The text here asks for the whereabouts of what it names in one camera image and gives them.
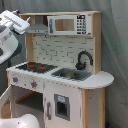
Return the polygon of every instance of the toy sink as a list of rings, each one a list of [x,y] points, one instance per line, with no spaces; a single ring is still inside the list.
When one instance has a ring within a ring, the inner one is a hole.
[[[62,68],[52,73],[52,76],[69,79],[69,80],[76,80],[76,81],[77,80],[83,81],[91,75],[92,74],[90,72],[87,72],[85,70],[81,71],[81,70],[69,69],[69,68]]]

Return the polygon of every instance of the black stovetop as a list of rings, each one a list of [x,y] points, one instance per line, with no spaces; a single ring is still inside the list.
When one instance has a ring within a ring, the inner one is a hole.
[[[27,70],[30,72],[37,72],[37,73],[46,73],[54,68],[57,68],[57,66],[53,65],[47,65],[47,64],[40,64],[35,62],[29,62],[27,64],[21,65],[19,67],[16,67],[21,70]]]

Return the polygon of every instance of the oven door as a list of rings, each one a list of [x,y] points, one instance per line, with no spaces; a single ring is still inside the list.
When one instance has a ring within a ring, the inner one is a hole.
[[[0,118],[1,118],[1,109],[4,106],[4,104],[7,102],[7,100],[10,100],[10,110],[11,110],[11,117],[15,117],[14,115],[14,99],[13,99],[13,86],[10,85],[5,92],[0,97]]]
[[[80,89],[45,82],[45,128],[82,128],[81,104]]]

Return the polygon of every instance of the white tile backsplash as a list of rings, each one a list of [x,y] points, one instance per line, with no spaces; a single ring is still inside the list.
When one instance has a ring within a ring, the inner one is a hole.
[[[33,56],[37,63],[47,63],[75,68],[78,54],[87,51],[93,54],[93,38],[68,36],[33,36]],[[86,62],[86,70],[93,72],[89,58],[82,55],[81,62]]]

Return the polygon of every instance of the knob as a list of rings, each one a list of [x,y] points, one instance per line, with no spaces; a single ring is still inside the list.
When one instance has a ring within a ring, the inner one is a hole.
[[[32,88],[36,88],[37,84],[36,82],[31,83]]]
[[[14,77],[14,78],[13,78],[13,82],[14,82],[14,83],[18,82],[18,78],[17,78],[17,77]]]

